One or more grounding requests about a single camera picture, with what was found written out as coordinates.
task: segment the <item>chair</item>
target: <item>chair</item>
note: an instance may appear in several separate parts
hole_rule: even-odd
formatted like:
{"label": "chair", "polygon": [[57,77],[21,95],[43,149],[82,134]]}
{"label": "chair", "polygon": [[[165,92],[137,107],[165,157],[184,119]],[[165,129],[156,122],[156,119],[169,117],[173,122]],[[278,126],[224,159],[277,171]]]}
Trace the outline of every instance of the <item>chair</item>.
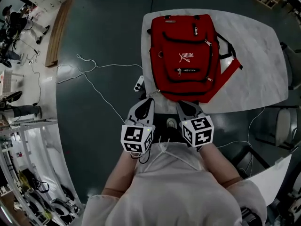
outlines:
{"label": "chair", "polygon": [[274,138],[274,142],[255,138],[256,141],[263,142],[269,145],[277,146],[293,153],[299,146],[299,130],[301,125],[300,109],[282,108],[279,110],[276,119],[275,134],[269,133],[269,136]]}
{"label": "chair", "polygon": [[300,13],[301,13],[301,12],[295,13],[299,25],[301,25],[301,16],[300,16]]}
{"label": "chair", "polygon": [[282,5],[282,8],[284,8],[288,3],[293,7],[288,13],[291,13],[295,9],[298,12],[301,11],[301,2],[299,0],[286,0],[286,2]]}
{"label": "chair", "polygon": [[265,168],[268,169],[270,165],[249,145],[245,145],[242,150],[236,155],[231,161],[232,165],[237,169],[239,175],[245,179],[248,178],[249,175],[247,175],[244,171],[239,169],[239,163],[248,155],[251,154],[251,156],[254,156],[255,159]]}
{"label": "chair", "polygon": [[287,67],[288,75],[288,89],[294,90],[301,85],[301,56],[294,52],[289,46],[285,43],[280,43],[285,63]]}

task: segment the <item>puma logo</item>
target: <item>puma logo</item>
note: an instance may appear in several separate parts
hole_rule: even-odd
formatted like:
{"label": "puma logo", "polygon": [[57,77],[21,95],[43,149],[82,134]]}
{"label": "puma logo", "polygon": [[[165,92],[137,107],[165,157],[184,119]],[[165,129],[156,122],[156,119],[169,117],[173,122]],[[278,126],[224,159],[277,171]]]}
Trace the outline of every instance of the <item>puma logo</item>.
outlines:
{"label": "puma logo", "polygon": [[186,59],[184,56],[182,56],[181,54],[179,54],[179,56],[181,57],[179,63],[182,61],[182,59],[186,60],[188,63],[190,63],[190,59]]}
{"label": "puma logo", "polygon": [[193,53],[182,53],[184,58],[193,58]]}

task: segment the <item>marble table top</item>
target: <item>marble table top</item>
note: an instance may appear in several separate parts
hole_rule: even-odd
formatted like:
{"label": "marble table top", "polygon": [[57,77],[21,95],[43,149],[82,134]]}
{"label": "marble table top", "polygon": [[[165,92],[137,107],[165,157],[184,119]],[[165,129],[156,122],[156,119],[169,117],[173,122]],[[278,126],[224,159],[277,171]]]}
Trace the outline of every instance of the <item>marble table top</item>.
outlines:
{"label": "marble table top", "polygon": [[[216,31],[234,47],[243,70],[237,69],[224,86],[206,104],[205,113],[244,111],[273,105],[288,97],[288,81],[284,55],[275,31],[251,18],[217,10],[176,9],[148,13],[143,18],[141,57],[146,93],[156,91],[151,71],[151,36],[146,32],[151,22],[165,15],[209,14]],[[220,54],[227,53],[227,44],[220,41]],[[222,72],[232,58],[221,60]],[[176,113],[175,102],[155,93],[155,113]]]}

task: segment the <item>gray floor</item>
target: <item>gray floor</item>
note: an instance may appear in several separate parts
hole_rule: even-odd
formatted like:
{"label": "gray floor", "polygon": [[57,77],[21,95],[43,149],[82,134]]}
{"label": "gray floor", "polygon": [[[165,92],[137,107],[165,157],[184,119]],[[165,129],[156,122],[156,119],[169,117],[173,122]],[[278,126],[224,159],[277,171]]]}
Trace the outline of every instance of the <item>gray floor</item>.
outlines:
{"label": "gray floor", "polygon": [[[154,0],[152,11],[177,8],[207,8],[245,15],[273,27],[279,40],[291,48],[301,48],[301,30],[296,19],[287,14],[289,8],[281,9],[276,5],[271,10],[255,0]],[[92,62],[76,58],[76,54],[80,54],[94,59],[98,65],[141,64],[141,26],[143,16],[150,9],[151,0],[74,0],[59,63],[71,64],[81,70],[91,69],[94,66]],[[58,81],[72,76],[62,71],[58,73]],[[138,101],[139,95],[134,93],[133,86],[141,74],[138,67],[111,66],[96,69],[88,77],[126,118],[130,107]],[[290,93],[289,100],[284,103],[299,104],[299,94],[299,91]],[[85,202],[89,193],[102,190],[122,151],[122,121],[83,76],[57,85],[56,96],[65,158],[79,197]],[[245,141],[249,123],[260,111],[213,115],[216,145],[233,140]],[[266,109],[250,129],[250,142],[270,164],[288,152],[258,144],[254,137],[274,129],[276,113],[276,109]],[[232,157],[243,145],[232,144],[221,150]],[[294,155],[290,168],[298,163],[299,155]],[[253,173],[260,170],[262,168],[254,162]]]}

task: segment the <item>white shirt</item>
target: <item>white shirt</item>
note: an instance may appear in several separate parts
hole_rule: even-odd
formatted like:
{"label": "white shirt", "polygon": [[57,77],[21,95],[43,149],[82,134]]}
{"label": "white shirt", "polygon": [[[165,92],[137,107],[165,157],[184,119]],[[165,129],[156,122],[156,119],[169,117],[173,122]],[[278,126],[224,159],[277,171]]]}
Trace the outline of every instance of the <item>white shirt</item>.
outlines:
{"label": "white shirt", "polygon": [[153,144],[149,161],[138,163],[126,193],[120,199],[91,197],[82,225],[239,226],[242,207],[260,216],[264,225],[267,210],[258,187],[240,181],[225,189],[200,161],[196,149],[185,144]]}

